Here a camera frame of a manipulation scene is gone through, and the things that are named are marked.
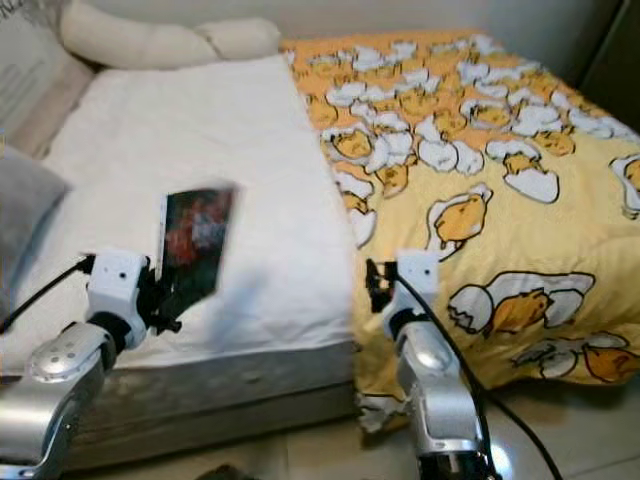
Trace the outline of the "printed beige headboard cushion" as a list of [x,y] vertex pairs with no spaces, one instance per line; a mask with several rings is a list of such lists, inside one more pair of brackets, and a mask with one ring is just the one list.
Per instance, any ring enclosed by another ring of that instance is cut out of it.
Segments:
[[95,77],[61,44],[73,0],[1,0],[0,119],[6,145],[44,159]]

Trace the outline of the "black robot left foot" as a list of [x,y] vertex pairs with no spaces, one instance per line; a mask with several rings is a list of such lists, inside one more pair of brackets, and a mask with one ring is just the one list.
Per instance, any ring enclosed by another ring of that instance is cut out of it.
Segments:
[[247,474],[246,471],[241,470],[229,463],[224,463],[218,467],[212,468],[212,470],[204,472],[195,477],[195,480],[259,480],[257,477]]

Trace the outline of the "dark red cover book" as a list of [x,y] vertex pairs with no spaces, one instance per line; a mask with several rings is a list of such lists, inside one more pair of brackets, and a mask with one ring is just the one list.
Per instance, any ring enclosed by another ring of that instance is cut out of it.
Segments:
[[187,310],[218,289],[221,257],[238,193],[237,186],[223,183],[184,189],[164,197],[161,265],[166,276],[173,279],[174,287],[187,294]]

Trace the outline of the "white quilted mattress pad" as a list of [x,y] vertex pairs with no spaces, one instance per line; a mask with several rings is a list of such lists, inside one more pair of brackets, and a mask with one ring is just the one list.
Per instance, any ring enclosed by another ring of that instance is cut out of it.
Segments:
[[352,346],[355,234],[283,56],[179,70],[105,70],[44,159],[68,191],[9,288],[26,300],[82,253],[156,255],[163,201],[237,189],[214,296],[177,334],[125,353],[125,369]]

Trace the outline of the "grey plush pillow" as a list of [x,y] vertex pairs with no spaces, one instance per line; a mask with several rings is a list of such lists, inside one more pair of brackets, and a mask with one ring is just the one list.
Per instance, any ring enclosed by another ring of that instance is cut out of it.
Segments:
[[68,189],[67,180],[6,143],[0,159],[1,306],[5,315],[17,301],[15,285],[29,242]]

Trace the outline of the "yellow duck print quilt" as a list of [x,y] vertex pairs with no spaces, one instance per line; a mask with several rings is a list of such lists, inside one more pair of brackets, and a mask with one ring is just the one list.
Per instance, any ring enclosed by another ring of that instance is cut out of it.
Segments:
[[640,378],[640,134],[472,29],[288,40],[356,262],[439,257],[486,388]]

